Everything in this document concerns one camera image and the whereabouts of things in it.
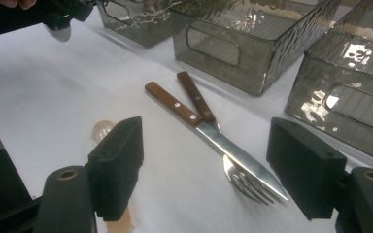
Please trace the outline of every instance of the black plastic part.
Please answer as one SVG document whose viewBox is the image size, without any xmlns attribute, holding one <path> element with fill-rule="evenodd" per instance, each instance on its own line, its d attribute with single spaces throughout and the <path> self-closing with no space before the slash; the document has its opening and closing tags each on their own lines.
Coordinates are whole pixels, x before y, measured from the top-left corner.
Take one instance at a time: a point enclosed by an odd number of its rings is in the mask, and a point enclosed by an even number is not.
<svg viewBox="0 0 373 233">
<path fill-rule="evenodd" d="M 5 150 L 0 150 L 0 232 L 12 229 L 35 216 L 34 208 L 28 204 L 31 200 L 11 158 Z M 31 208 L 31 212 L 22 213 L 24 208 Z"/>
<path fill-rule="evenodd" d="M 118 123 L 89 154 L 92 202 L 105 221 L 119 220 L 125 211 L 144 161 L 142 120 Z"/>
<path fill-rule="evenodd" d="M 41 23 L 46 13 L 64 14 L 48 0 L 38 0 L 27 11 L 21 7 L 8 8 L 0 4 L 0 34 Z"/>
<path fill-rule="evenodd" d="M 48 176 L 34 232 L 96 232 L 85 167 L 65 167 Z"/>
<path fill-rule="evenodd" d="M 338 211 L 335 229 L 337 233 L 362 233 L 356 217 L 353 203 L 349 195 L 350 174 L 344 173 L 344 178 L 334 185 L 332 200 L 334 208 Z"/>
<path fill-rule="evenodd" d="M 44 17 L 43 24 L 52 31 L 59 31 L 71 26 L 71 18 L 64 17 L 60 14 L 48 13 Z"/>
<path fill-rule="evenodd" d="M 373 169 L 353 169 L 348 193 L 362 232 L 373 233 Z"/>
<path fill-rule="evenodd" d="M 64 16 L 69 16 L 78 21 L 85 21 L 93 10 L 95 1 L 80 1 L 80 0 L 51 0 Z"/>
<path fill-rule="evenodd" d="M 305 217 L 331 218 L 335 184 L 344 178 L 343 154 L 302 126 L 274 117 L 267 161 Z"/>
</svg>

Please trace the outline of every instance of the textured glass basket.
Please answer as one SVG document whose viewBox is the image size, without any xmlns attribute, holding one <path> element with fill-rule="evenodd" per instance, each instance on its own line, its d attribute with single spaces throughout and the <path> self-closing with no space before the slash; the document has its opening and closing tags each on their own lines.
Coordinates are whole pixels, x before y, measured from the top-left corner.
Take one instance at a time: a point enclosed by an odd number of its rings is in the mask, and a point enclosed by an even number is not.
<svg viewBox="0 0 373 233">
<path fill-rule="evenodd" d="M 172 36 L 169 8 L 185 0 L 97 1 L 102 22 L 146 48 Z"/>
<path fill-rule="evenodd" d="M 305 52 L 286 110 L 373 156 L 373 0 Z"/>
<path fill-rule="evenodd" d="M 326 31 L 338 0 L 191 0 L 171 8 L 178 60 L 260 95 Z"/>
</svg>

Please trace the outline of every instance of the knife handle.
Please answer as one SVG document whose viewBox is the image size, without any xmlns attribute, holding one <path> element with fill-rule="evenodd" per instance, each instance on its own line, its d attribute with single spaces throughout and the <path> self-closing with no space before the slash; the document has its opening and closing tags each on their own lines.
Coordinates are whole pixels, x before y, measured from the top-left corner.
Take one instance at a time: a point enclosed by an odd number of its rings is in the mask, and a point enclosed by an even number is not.
<svg viewBox="0 0 373 233">
<path fill-rule="evenodd" d="M 196 127 L 202 121 L 202 116 L 197 115 L 155 82 L 146 84 L 145 90 L 190 126 Z"/>
<path fill-rule="evenodd" d="M 187 71 L 183 71 L 177 74 L 178 80 L 181 82 L 181 85 L 184 87 L 189 98 L 192 100 L 199 114 L 202 115 L 205 122 L 214 122 L 215 116 L 211 112 L 210 107 L 207 102 L 205 102 L 204 97 L 199 92 L 195 83 L 193 83 L 192 78 L 190 77 Z"/>
</svg>

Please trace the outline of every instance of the white table surface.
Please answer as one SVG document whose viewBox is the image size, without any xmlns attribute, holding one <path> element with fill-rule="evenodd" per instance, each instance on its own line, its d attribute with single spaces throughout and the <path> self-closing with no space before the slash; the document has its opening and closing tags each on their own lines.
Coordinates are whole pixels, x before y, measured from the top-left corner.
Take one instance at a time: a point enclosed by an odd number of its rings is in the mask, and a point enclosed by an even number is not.
<svg viewBox="0 0 373 233">
<path fill-rule="evenodd" d="M 187 70 L 229 139 L 265 161 L 271 117 L 284 113 L 300 57 L 261 97 L 248 95 L 175 60 L 172 39 L 151 49 L 102 25 L 97 10 L 72 23 L 72 38 L 59 43 L 42 24 L 0 35 L 0 138 L 31 196 L 46 177 L 85 165 L 101 120 L 143 120 L 145 161 L 130 200 L 134 233 L 335 232 L 333 218 L 308 221 L 291 198 L 258 205 L 235 190 L 221 157 L 144 90 L 155 81 L 192 106 L 176 74 Z M 373 159 L 315 129 L 355 166 Z M 99 232 L 106 232 L 98 219 Z"/>
</svg>

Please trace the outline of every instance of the person's hand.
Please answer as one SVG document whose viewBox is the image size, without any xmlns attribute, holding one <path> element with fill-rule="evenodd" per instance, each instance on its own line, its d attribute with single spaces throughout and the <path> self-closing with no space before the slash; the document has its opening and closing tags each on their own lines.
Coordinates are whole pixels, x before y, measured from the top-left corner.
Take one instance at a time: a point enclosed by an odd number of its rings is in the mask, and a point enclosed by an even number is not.
<svg viewBox="0 0 373 233">
<path fill-rule="evenodd" d="M 22 7 L 24 10 L 29 9 L 36 3 L 36 0 L 0 0 L 0 4 L 9 8 L 14 8 L 17 5 Z"/>
</svg>

